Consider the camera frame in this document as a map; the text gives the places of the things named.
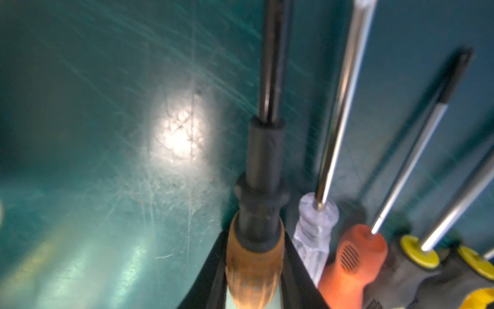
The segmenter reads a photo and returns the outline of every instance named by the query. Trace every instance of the teal surface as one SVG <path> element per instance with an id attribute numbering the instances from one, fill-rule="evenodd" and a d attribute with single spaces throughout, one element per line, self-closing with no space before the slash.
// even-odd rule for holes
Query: teal surface
<path id="1" fill-rule="evenodd" d="M 350 9 L 295 2 L 288 231 L 315 187 Z M 0 2 L 1 308 L 179 304 L 237 208 L 262 10 L 260 0 Z M 331 189 L 342 222 L 371 221 L 462 45 L 476 59 L 387 237 L 408 224 L 420 236 L 494 143 L 493 15 L 491 1 L 379 2 Z M 493 194 L 491 184 L 452 237 L 494 245 Z"/>

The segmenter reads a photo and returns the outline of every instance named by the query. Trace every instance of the scratch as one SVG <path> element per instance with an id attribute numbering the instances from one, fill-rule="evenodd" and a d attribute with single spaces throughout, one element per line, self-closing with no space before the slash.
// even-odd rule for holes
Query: scratch
<path id="1" fill-rule="evenodd" d="M 191 62 L 191 59 L 189 57 L 187 57 L 179 49 L 174 47 L 174 44 L 168 38 L 158 36 L 149 27 L 147 27 L 143 24 L 140 24 L 137 21 L 132 20 L 131 18 L 129 18 L 123 14 L 119 14 L 119 15 L 110 14 L 109 12 L 111 12 L 111 10 L 109 10 L 105 6 L 103 6 L 99 3 L 96 3 L 96 2 L 94 2 L 93 5 L 91 5 L 91 6 L 88 6 L 87 3 L 82 3 L 82 2 L 80 3 L 80 5 L 82 5 L 83 7 L 87 8 L 89 10 L 94 10 L 94 13 L 98 14 L 100 17 L 105 18 L 105 19 L 123 27 L 124 29 L 128 30 L 129 32 L 134 33 L 136 35 L 139 35 L 142 38 L 147 39 L 149 42 L 156 44 L 157 46 L 165 48 L 171 55 L 175 56 L 177 59 L 182 60 L 185 63 Z M 77 19 L 77 17 L 74 16 L 73 14 L 71 14 L 70 17 Z M 83 21 L 83 20 L 80 20 L 80 21 L 84 22 L 86 24 L 86 26 L 93 28 L 100 33 L 111 36 L 110 34 L 106 33 L 105 31 L 102 31 L 98 27 L 95 27 L 94 25 L 87 23 L 87 21 Z M 194 19 L 193 24 L 191 23 L 191 26 L 193 28 L 194 33 L 197 32 L 197 28 L 198 28 L 197 20 Z M 119 40 L 119 41 L 123 42 L 124 44 L 129 45 L 133 48 L 139 49 L 136 44 L 130 44 L 128 40 L 123 40 L 121 38 L 114 37 L 114 36 L 112 36 L 112 38 Z M 195 39 L 194 39 L 194 48 L 196 48 L 196 44 L 197 44 L 197 42 L 195 42 Z M 231 58 L 230 60 L 234 61 L 235 64 L 244 66 L 238 60 L 238 58 L 236 58 L 235 56 L 229 55 L 228 58 Z M 253 106 L 251 104 L 251 102 L 245 96 L 243 96 L 239 91 L 237 91 L 234 87 L 227 84 L 224 80 L 222 80 L 221 78 L 216 76 L 214 73 L 208 71 L 206 68 L 198 65 L 197 63 L 194 64 L 194 67 L 195 67 L 195 72 L 193 74 L 196 74 L 198 76 L 201 76 L 201 77 L 208 79 L 219 91 L 225 93 L 227 96 L 232 98 L 232 103 L 236 104 L 243 111 L 245 111 L 248 114 L 251 114 L 253 111 L 255 111 L 255 106 Z M 84 82 L 88 83 L 89 86 L 92 87 L 99 95 L 104 97 L 108 103 L 110 103 L 111 105 L 114 105 L 116 108 L 121 110 L 121 108 L 114 101 L 112 101 L 105 94 L 103 94 L 100 89 L 98 89 L 94 84 L 92 84 L 88 80 L 88 78 L 83 76 L 80 72 L 76 71 L 74 73 L 76 75 L 78 75 Z M 127 114 L 126 116 L 128 118 L 131 118 L 131 120 L 133 120 L 134 122 L 137 122 L 129 114 Z"/>
<path id="2" fill-rule="evenodd" d="M 194 144 L 194 99 L 196 97 L 196 1 L 192 1 L 192 33 L 191 33 L 191 64 L 192 64 L 192 78 L 191 78 L 191 112 L 190 112 L 190 132 L 191 132 L 191 142 L 190 142 L 190 158 L 189 164 L 192 165 L 194 159 L 194 148 L 192 145 Z M 190 222 L 192 219 L 192 192 L 191 188 L 188 190 L 189 193 L 189 203 L 188 203 L 188 218 L 187 218 L 187 261 L 186 261 L 186 269 L 188 270 L 189 265 L 189 248 L 190 248 Z"/>
<path id="3" fill-rule="evenodd" d="M 139 204 L 141 206 L 141 213 L 142 213 L 142 223 L 144 227 L 147 227 L 147 221 L 146 221 L 146 210 L 144 209 L 144 202 L 142 200 L 139 201 Z"/>
<path id="4" fill-rule="evenodd" d="M 247 32 L 249 35 L 251 35 L 252 37 L 254 37 L 256 40 L 258 40 L 258 41 L 261 40 L 261 38 L 262 38 L 261 34 L 253 26 L 249 25 L 244 20 L 242 20 L 242 18 L 240 18 L 237 15 L 235 15 L 234 13 L 226 10 L 223 6 L 221 6 L 221 8 L 220 8 L 219 11 L 220 11 L 221 14 L 223 14 L 223 16 L 229 22 L 231 22 L 232 24 L 236 25 L 237 27 L 239 27 L 243 31 Z M 288 60 L 288 65 L 294 71 L 296 71 L 297 73 L 299 73 L 303 77 L 305 77 L 305 78 L 312 77 L 312 74 L 311 73 L 309 73 L 309 72 L 305 71 L 304 69 L 302 69 L 299 65 L 297 65 L 292 60 Z"/>
<path id="5" fill-rule="evenodd" d="M 169 255 L 165 255 L 165 256 L 162 256 L 162 257 L 156 257 L 156 260 L 159 260 L 159 259 L 168 259 L 169 257 L 172 257 L 174 255 L 175 255 L 175 253 L 172 253 L 172 254 L 169 254 Z"/>
<path id="6" fill-rule="evenodd" d="M 355 160 L 353 158 L 353 152 L 350 149 L 348 149 L 346 146 L 344 146 L 344 148 L 348 152 L 348 159 L 350 161 L 350 165 L 352 167 L 353 174 L 355 176 L 357 176 L 357 181 L 359 182 L 359 186 L 360 186 L 360 185 L 362 185 L 363 177 L 362 177 L 362 175 L 360 175 L 359 169 L 357 168 L 357 165 L 355 164 Z"/>
<path id="7" fill-rule="evenodd" d="M 116 203 L 114 203 L 114 204 L 113 204 L 112 208 L 111 208 L 111 209 L 110 209 L 110 211 L 106 214 L 106 217 L 103 219 L 103 221 L 101 222 L 101 224 L 99 225 L 99 227 L 102 227 L 102 226 L 103 226 L 103 224 L 105 224 L 105 222 L 108 220 L 108 218 L 110 218 L 110 216 L 112 215 L 113 211 L 115 210 L 115 206 L 116 206 L 116 205 L 117 205 Z"/>

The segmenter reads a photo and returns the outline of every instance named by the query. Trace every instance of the screwdriver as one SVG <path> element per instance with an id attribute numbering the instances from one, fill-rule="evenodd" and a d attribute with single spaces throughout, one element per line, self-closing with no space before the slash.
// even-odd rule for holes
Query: screwdriver
<path id="1" fill-rule="evenodd" d="M 436 223 L 437 228 L 428 232 L 418 247 L 424 252 L 434 248 L 493 178 L 494 146 L 450 202 L 448 211 Z M 407 308 L 457 309 L 473 291 L 494 288 L 494 265 L 488 261 L 493 254 L 491 250 L 481 256 L 465 246 L 451 250 L 442 263 L 442 272 L 420 284 L 414 301 Z"/>
<path id="2" fill-rule="evenodd" d="M 280 280 L 289 199 L 281 178 L 285 123 L 280 116 L 291 0 L 266 0 L 257 115 L 249 124 L 246 172 L 235 185 L 239 211 L 230 225 L 226 280 L 237 309 L 263 309 Z"/>
<path id="3" fill-rule="evenodd" d="M 482 254 L 486 261 L 494 258 L 494 248 Z M 487 305 L 494 302 L 494 288 L 476 290 L 468 295 L 460 309 L 486 309 Z"/>
<path id="4" fill-rule="evenodd" d="M 372 227 L 372 233 L 378 231 L 398 198 L 399 192 L 444 115 L 448 101 L 472 56 L 473 50 L 464 50 L 455 59 L 452 68 L 445 76 L 438 89 L 438 95 L 435 97 L 434 107 L 385 199 L 380 215 Z M 364 289 L 363 308 L 394 309 L 405 307 L 413 300 L 418 285 L 425 278 L 438 274 L 439 258 L 436 252 L 430 251 L 424 254 L 420 250 L 416 250 L 417 241 L 418 238 L 405 235 L 400 240 L 390 243 L 388 255 L 377 278 Z"/>
<path id="5" fill-rule="evenodd" d="M 350 30 L 339 77 L 323 163 L 316 192 L 305 194 L 299 202 L 300 218 L 293 244 L 315 286 L 318 286 L 329 255 L 331 231 L 338 222 L 339 211 L 328 199 L 346 124 L 355 94 L 376 0 L 354 0 Z"/>
<path id="6" fill-rule="evenodd" d="M 376 4 L 376 0 L 353 1 L 339 83 L 341 89 L 348 84 L 355 87 L 356 76 L 352 69 L 360 68 Z M 341 99 L 344 96 L 339 95 L 337 101 Z M 332 309 L 362 308 L 363 288 L 375 279 L 387 254 L 384 237 L 374 235 L 370 230 L 364 224 L 357 224 L 345 232 L 336 250 L 335 262 L 323 271 L 318 289 Z"/>

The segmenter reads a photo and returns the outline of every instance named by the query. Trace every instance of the black shaft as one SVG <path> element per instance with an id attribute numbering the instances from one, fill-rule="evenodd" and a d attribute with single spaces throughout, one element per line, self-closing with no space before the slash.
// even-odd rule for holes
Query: black shaft
<path id="1" fill-rule="evenodd" d="M 291 0 L 266 0 L 257 117 L 276 123 L 280 114 L 291 21 Z"/>
<path id="2" fill-rule="evenodd" d="M 286 130 L 279 113 L 290 19 L 291 0 L 266 0 L 258 113 L 249 125 L 247 169 L 235 186 L 240 202 L 236 237 L 258 253 L 278 243 L 280 209 L 289 199 L 281 177 Z"/>
<path id="3" fill-rule="evenodd" d="M 447 79 L 444 83 L 444 88 L 441 90 L 437 101 L 439 103 L 447 103 L 456 87 L 459 85 L 459 80 L 463 75 L 470 62 L 473 60 L 475 54 L 473 48 L 467 48 L 461 51 L 458 58 L 451 66 L 451 71 L 448 72 Z"/>

